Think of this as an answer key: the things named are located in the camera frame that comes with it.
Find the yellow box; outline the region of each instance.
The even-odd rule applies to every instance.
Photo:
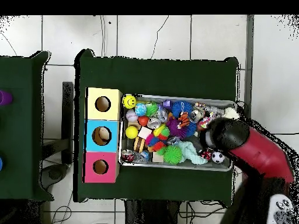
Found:
[[[88,87],[85,96],[87,96],[88,104],[87,119],[120,120],[122,93],[118,89]]]

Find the pink box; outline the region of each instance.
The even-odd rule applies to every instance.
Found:
[[[94,163],[104,160],[108,165],[105,173],[98,174],[94,171]],[[86,152],[84,183],[115,183],[119,174],[119,163],[115,152]]]

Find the teal fabric toy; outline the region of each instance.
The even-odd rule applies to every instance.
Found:
[[[191,162],[196,165],[202,165],[208,162],[207,159],[197,155],[195,147],[191,142],[179,142],[178,147],[182,150],[182,159],[180,160],[180,163],[184,162],[186,159],[191,160]]]

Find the green spiky ball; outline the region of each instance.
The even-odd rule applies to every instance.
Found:
[[[164,162],[177,165],[182,159],[182,150],[178,146],[170,145],[164,152]]]
[[[158,111],[158,106],[155,102],[147,105],[147,113],[145,114],[147,117],[152,117]]]

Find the white ball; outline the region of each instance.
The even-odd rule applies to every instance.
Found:
[[[129,109],[129,111],[126,113],[126,118],[129,122],[135,122],[138,120],[138,116],[133,109]]]
[[[220,152],[213,152],[212,153],[212,160],[215,163],[222,163],[225,159],[225,156]]]

